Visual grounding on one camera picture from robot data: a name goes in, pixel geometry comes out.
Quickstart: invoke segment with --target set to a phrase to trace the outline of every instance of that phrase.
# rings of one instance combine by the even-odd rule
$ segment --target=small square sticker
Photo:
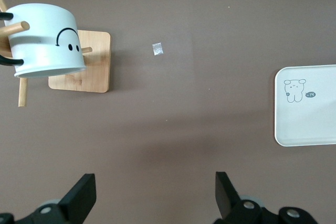
[[[154,55],[162,55],[163,54],[163,49],[162,49],[161,42],[153,44],[152,46],[153,46]]]

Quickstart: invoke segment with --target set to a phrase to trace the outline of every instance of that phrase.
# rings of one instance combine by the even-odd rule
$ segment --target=mug rack
[[[4,0],[0,0],[1,14],[6,16],[6,11]],[[0,54],[10,61],[12,52],[8,36],[29,29],[30,25],[25,21],[0,28]],[[87,30],[78,30],[78,36],[86,70],[48,77],[49,87],[58,90],[105,93],[109,90],[110,84],[111,36],[107,32]],[[28,79],[20,78],[19,107],[27,105],[27,87]]]

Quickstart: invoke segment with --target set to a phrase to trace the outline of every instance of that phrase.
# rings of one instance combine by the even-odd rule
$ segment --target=bear drawing
[[[285,83],[285,92],[287,96],[287,101],[292,103],[294,101],[300,102],[302,100],[302,92],[305,88],[304,83],[305,79],[301,80],[286,80]]]

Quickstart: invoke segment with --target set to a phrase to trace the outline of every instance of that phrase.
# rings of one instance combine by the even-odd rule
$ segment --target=mug
[[[29,30],[8,36],[12,63],[0,59],[2,65],[15,66],[14,76],[47,77],[86,69],[71,12],[49,4],[22,4],[7,13],[13,18],[5,20],[6,26],[22,21],[30,25]]]

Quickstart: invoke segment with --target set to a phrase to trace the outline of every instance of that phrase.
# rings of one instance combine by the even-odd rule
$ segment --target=wooden base
[[[86,70],[49,77],[52,89],[105,93],[110,85],[111,36],[101,31],[78,30],[82,48],[92,47],[84,54]]]

